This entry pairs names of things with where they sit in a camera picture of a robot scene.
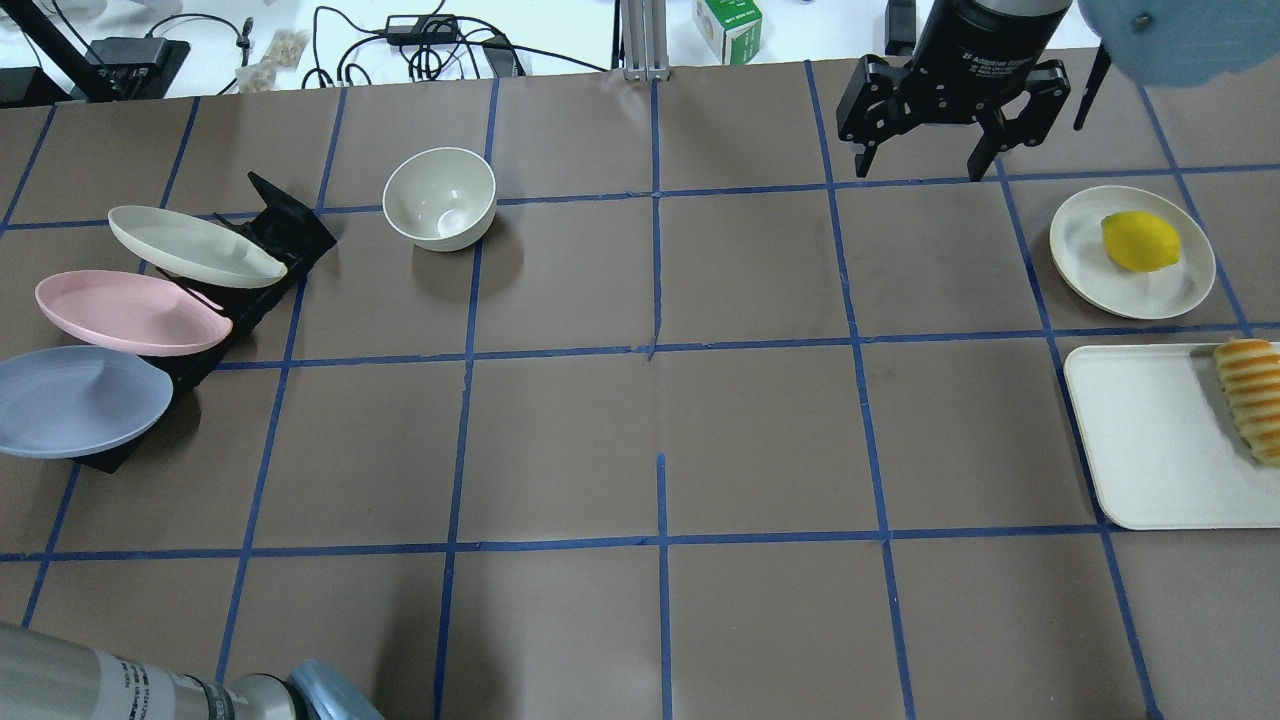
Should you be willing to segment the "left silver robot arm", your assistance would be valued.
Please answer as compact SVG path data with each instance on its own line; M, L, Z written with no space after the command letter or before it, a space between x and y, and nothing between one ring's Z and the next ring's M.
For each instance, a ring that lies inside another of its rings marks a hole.
M306 660L288 676L227 684L1 625L4 719L380 719L339 673Z

